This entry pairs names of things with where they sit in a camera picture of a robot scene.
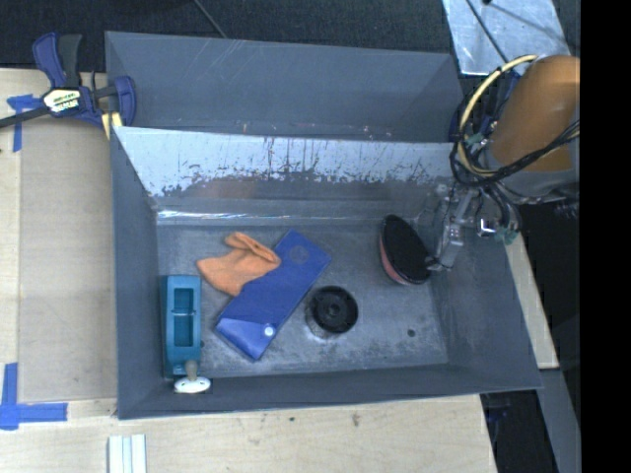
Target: black floor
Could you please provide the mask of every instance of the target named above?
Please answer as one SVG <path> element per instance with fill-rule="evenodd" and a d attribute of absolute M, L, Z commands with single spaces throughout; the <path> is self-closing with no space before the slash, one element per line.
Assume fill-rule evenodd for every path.
<path fill-rule="evenodd" d="M 453 52 L 441 0 L 199 0 L 230 38 Z M 581 0 L 553 0 L 581 55 Z M 82 34 L 82 71 L 105 70 L 104 31 L 219 36 L 192 0 L 0 0 L 0 66 L 35 68 L 42 34 Z M 462 78 L 468 92 L 476 79 Z M 523 208 L 524 236 L 580 422 L 579 230 L 550 206 Z M 536 394 L 483 395 L 504 472 L 555 472 Z"/>

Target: black cable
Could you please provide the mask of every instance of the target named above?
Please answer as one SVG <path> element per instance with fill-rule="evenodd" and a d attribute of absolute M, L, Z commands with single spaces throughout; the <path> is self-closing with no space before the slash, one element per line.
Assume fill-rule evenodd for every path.
<path fill-rule="evenodd" d="M 201 2 L 199 0 L 192 0 L 192 1 L 195 2 L 195 5 L 197 7 L 199 7 L 199 10 L 202 12 L 204 16 L 206 16 L 206 19 L 210 21 L 211 25 L 215 27 L 215 30 L 219 32 L 219 35 L 223 38 L 228 38 L 228 36 L 224 34 L 224 31 L 220 28 L 220 26 L 217 25 L 217 22 L 213 19 L 213 17 L 208 13 L 206 9 L 204 9 L 204 6 L 201 4 Z"/>
<path fill-rule="evenodd" d="M 509 175 L 512 175 L 526 168 L 527 166 L 531 165 L 532 163 L 542 158 L 549 152 L 555 150 L 556 148 L 561 147 L 562 145 L 569 144 L 571 141 L 578 138 L 580 136 L 580 133 L 577 133 L 577 134 L 574 134 L 574 133 L 579 128 L 579 124 L 580 124 L 579 120 L 575 121 L 574 123 L 570 124 L 563 132 L 561 132 L 547 146 L 537 151 L 533 151 L 532 153 L 529 153 L 523 156 L 522 158 L 516 160 L 515 162 L 509 165 L 498 168 L 497 170 L 493 172 L 492 175 L 476 174 L 475 172 L 472 172 L 471 170 L 467 169 L 464 166 L 464 164 L 460 163 L 456 159 L 457 149 L 460 144 L 463 144 L 463 149 L 464 149 L 464 152 L 466 153 L 467 159 L 468 160 L 471 159 L 471 153 L 468 146 L 466 145 L 466 143 L 463 143 L 462 139 L 460 139 L 459 141 L 454 143 L 452 147 L 452 151 L 450 152 L 450 166 L 452 168 L 452 173 L 454 174 L 454 177 L 456 178 L 458 182 L 467 186 L 475 187 L 475 186 L 483 186 L 483 185 L 499 182 L 503 178 L 506 178 Z"/>
<path fill-rule="evenodd" d="M 475 16 L 475 19 L 480 24 L 480 27 L 482 27 L 482 29 L 486 33 L 486 36 L 488 36 L 489 40 L 491 40 L 491 43 L 493 44 L 493 47 L 495 47 L 495 50 L 498 52 L 498 54 L 500 55 L 500 57 L 502 58 L 504 63 L 508 63 L 509 59 L 506 57 L 504 52 L 502 52 L 502 49 L 500 48 L 498 43 L 495 41 L 495 38 L 493 38 L 493 35 L 486 28 L 486 25 L 484 25 L 484 23 L 482 23 L 482 18 L 480 18 L 480 15 L 477 13 L 475 8 L 473 7 L 473 4 L 471 3 L 471 0 L 465 0 L 465 1 L 466 1 L 467 5 L 469 6 L 469 9 L 471 9 L 471 12 L 473 13 L 473 16 Z"/>

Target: orange glove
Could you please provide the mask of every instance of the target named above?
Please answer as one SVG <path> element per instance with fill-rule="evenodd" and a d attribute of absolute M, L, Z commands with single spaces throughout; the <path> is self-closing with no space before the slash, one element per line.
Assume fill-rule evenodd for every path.
<path fill-rule="evenodd" d="M 200 259 L 196 265 L 211 286 L 231 296 L 238 295 L 250 280 L 280 265 L 280 258 L 273 250 L 246 234 L 231 233 L 226 244 L 234 249 L 225 256 Z"/>

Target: blue clamp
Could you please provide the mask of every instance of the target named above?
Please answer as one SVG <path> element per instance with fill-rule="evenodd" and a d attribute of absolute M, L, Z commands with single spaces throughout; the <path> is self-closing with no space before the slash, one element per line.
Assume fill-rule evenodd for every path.
<path fill-rule="evenodd" d="M 33 44 L 33 56 L 37 69 L 43 72 L 50 83 L 50 90 L 39 99 L 39 106 L 28 111 L 0 119 L 0 128 L 18 125 L 21 122 L 51 115 L 72 117 L 104 129 L 104 112 L 98 107 L 98 99 L 117 95 L 114 110 L 125 125 L 131 125 L 136 115 L 136 95 L 132 79 L 116 77 L 112 86 L 96 90 L 81 85 L 77 72 L 77 51 L 82 36 L 79 34 L 45 34 Z M 14 151 L 22 147 L 22 134 L 14 137 Z"/>
<path fill-rule="evenodd" d="M 34 405 L 18 402 L 18 364 L 4 367 L 2 404 L 0 404 L 0 430 L 14 431 L 21 423 L 67 421 L 68 403 L 38 403 Z"/>

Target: black drain plug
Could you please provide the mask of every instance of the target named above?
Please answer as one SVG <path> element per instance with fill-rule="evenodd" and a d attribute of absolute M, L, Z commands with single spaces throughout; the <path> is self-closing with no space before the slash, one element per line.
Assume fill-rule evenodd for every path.
<path fill-rule="evenodd" d="M 358 317 L 357 302 L 344 289 L 327 286 L 318 289 L 307 305 L 307 325 L 314 335 L 331 338 L 346 333 Z"/>

